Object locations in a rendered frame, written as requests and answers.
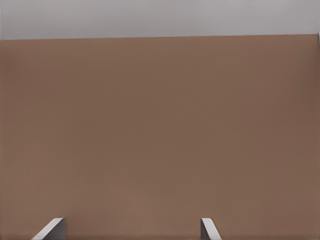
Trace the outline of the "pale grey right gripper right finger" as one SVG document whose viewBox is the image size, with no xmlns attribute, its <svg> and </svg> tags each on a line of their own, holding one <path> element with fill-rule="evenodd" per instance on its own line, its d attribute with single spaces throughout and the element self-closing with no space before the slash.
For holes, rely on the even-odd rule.
<svg viewBox="0 0 320 240">
<path fill-rule="evenodd" d="M 211 218 L 200 219 L 200 240 L 222 240 Z"/>
</svg>

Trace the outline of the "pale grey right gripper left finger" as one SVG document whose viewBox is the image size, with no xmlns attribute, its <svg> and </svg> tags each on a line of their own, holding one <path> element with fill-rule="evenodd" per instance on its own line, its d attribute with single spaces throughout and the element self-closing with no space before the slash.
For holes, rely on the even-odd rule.
<svg viewBox="0 0 320 240">
<path fill-rule="evenodd" d="M 31 240 L 66 240 L 66 220 L 63 217 L 52 219 Z"/>
</svg>

